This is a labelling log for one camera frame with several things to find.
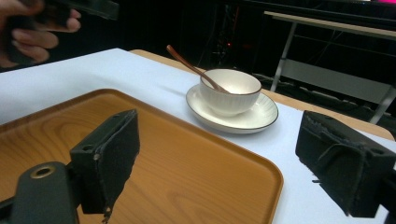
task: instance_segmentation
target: black bracket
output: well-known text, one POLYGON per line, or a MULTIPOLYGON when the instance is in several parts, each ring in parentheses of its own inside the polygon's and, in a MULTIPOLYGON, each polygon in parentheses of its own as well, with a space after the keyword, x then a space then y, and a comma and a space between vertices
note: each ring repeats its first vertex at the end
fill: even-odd
POLYGON ((346 215, 396 214, 396 154, 331 117, 305 111, 296 155, 346 215))
POLYGON ((51 161, 23 173, 15 196, 0 203, 0 223, 78 223, 80 204, 106 223, 139 148, 136 111, 110 117, 70 151, 69 164, 51 161))

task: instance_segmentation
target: white saucer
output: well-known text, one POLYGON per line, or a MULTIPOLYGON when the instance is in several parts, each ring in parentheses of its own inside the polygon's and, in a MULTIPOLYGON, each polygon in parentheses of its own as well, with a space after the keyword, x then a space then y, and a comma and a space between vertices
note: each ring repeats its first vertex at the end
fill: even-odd
POLYGON ((202 123, 226 133, 256 133, 264 130, 277 119, 277 106, 272 99, 261 93, 256 104, 249 111, 234 117, 222 117, 203 102, 199 84, 186 95, 187 104, 194 116, 202 123))

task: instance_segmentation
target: spoon handle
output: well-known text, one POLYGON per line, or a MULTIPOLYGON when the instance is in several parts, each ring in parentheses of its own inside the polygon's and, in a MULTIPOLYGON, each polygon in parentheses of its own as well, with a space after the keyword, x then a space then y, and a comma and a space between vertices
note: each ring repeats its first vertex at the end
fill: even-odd
POLYGON ((180 54, 178 54, 174 48, 172 48, 172 46, 168 45, 166 46, 166 50, 168 50, 168 52, 179 62, 183 63, 186 67, 190 68, 190 70, 192 70, 193 72, 197 73, 198 75, 200 75, 201 77, 203 77, 204 79, 206 79, 210 85, 212 85, 212 87, 218 91, 222 91, 222 92, 228 92, 226 90, 224 90, 219 84, 217 84, 212 78, 208 77, 205 73, 203 73, 202 71, 200 71, 199 69, 197 69, 196 67, 192 66, 189 62, 187 62, 183 57, 181 57, 180 54))

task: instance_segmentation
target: white tablecloth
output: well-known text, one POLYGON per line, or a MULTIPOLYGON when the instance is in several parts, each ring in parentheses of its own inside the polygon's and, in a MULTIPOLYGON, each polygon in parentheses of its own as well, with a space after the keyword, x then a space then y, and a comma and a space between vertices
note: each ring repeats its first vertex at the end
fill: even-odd
MULTIPOLYGON (((277 104, 278 120, 253 134, 221 133, 204 126, 185 100, 198 76, 121 49, 33 66, 0 74, 0 123, 26 116, 98 89, 116 89, 236 143, 281 170, 284 187, 274 223, 383 223, 388 211, 380 207, 375 219, 346 217, 295 155, 303 111, 277 104)), ((396 151, 396 143, 365 133, 396 151)))

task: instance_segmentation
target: wooden tray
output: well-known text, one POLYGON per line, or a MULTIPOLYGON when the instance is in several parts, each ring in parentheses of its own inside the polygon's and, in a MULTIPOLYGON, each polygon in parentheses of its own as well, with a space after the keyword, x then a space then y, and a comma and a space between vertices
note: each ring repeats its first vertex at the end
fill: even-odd
MULTIPOLYGON (((111 223, 271 223, 283 177, 270 161, 119 91, 99 90, 0 126, 0 200, 18 177, 136 108, 141 152, 111 223)), ((83 215, 100 223, 102 215, 83 215)))

